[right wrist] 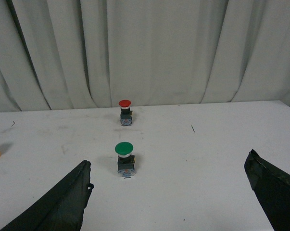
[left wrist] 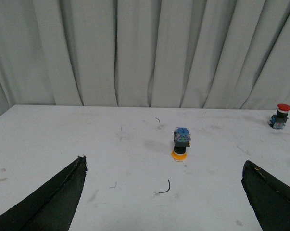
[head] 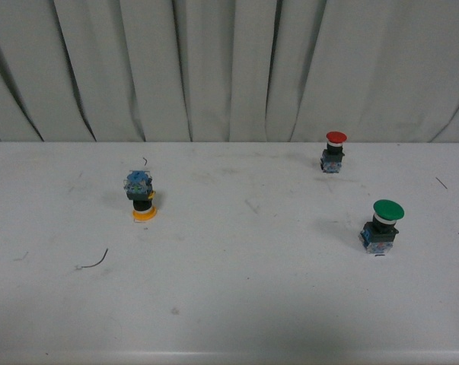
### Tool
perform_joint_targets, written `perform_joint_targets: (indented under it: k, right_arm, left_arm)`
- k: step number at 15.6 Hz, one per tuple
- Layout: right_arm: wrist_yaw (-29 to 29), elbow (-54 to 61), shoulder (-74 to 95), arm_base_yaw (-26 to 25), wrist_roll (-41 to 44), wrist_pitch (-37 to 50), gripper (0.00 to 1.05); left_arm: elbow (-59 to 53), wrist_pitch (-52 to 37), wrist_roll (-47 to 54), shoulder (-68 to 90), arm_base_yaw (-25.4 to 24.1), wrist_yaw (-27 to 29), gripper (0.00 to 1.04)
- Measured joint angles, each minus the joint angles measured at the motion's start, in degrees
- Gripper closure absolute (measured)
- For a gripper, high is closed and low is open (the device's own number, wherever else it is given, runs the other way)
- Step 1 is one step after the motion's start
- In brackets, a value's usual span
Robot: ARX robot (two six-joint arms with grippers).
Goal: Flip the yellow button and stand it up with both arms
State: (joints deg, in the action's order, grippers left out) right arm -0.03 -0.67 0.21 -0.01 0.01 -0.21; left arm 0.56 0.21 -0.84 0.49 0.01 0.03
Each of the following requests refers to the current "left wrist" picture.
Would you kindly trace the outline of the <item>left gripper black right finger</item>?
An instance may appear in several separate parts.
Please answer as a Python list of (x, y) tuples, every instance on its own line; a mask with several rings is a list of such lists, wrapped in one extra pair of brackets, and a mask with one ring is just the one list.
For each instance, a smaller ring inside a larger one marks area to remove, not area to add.
[(247, 160), (241, 183), (264, 231), (290, 231), (290, 187)]

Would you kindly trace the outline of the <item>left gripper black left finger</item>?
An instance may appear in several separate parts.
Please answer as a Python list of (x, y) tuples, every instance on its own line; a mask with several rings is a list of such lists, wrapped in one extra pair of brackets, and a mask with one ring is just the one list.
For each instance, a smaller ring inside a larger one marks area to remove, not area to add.
[(0, 215), (0, 231), (67, 231), (87, 174), (78, 157), (24, 200)]

